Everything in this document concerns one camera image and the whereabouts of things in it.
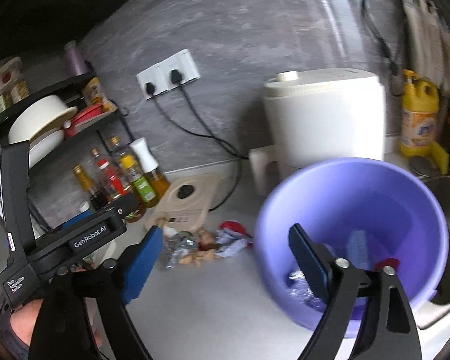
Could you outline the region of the person's left hand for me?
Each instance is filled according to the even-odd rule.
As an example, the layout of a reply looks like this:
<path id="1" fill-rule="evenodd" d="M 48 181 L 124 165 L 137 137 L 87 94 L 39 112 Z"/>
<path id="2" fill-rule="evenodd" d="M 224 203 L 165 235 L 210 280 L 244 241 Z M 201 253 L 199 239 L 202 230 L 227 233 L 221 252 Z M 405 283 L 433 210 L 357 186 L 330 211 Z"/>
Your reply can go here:
<path id="1" fill-rule="evenodd" d="M 23 342 L 23 344 L 27 346 L 29 346 L 32 342 L 32 334 L 43 301 L 43 298 L 30 301 L 29 303 L 26 303 L 25 306 L 21 306 L 19 309 L 16 309 L 10 317 L 10 325 L 14 334 L 18 339 L 20 339 L 21 342 Z M 91 300 L 91 298 L 87 298 L 86 306 L 88 311 L 88 319 L 91 324 L 91 330 L 97 347 L 100 348 L 103 345 L 103 339 L 100 332 L 97 330 L 97 325 L 95 324 L 97 303 Z"/>

